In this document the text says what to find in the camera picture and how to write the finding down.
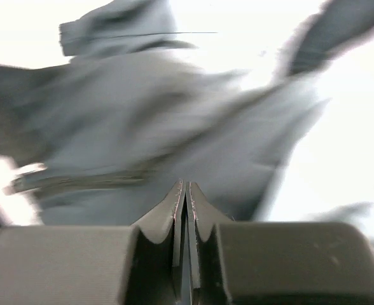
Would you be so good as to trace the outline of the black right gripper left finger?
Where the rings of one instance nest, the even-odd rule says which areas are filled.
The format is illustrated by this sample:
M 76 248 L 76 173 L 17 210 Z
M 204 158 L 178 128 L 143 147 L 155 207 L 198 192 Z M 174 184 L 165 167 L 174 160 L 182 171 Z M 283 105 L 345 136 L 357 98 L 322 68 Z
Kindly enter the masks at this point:
M 175 304 L 184 182 L 131 226 L 0 229 L 0 304 Z

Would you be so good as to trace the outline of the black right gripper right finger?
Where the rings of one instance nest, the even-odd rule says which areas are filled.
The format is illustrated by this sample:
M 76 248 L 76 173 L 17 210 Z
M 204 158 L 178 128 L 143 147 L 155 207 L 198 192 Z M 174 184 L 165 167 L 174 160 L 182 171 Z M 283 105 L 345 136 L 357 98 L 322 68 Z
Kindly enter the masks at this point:
M 374 251 L 341 222 L 237 222 L 186 187 L 192 304 L 374 304 Z

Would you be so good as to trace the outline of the grey gradient hooded jacket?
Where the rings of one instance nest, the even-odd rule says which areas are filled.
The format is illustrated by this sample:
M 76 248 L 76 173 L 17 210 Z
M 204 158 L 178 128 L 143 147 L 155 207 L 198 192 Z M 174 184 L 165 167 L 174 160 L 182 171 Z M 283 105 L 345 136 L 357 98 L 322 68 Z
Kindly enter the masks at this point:
M 374 1 L 111 1 L 0 65 L 0 225 L 128 226 L 180 180 L 374 249 Z

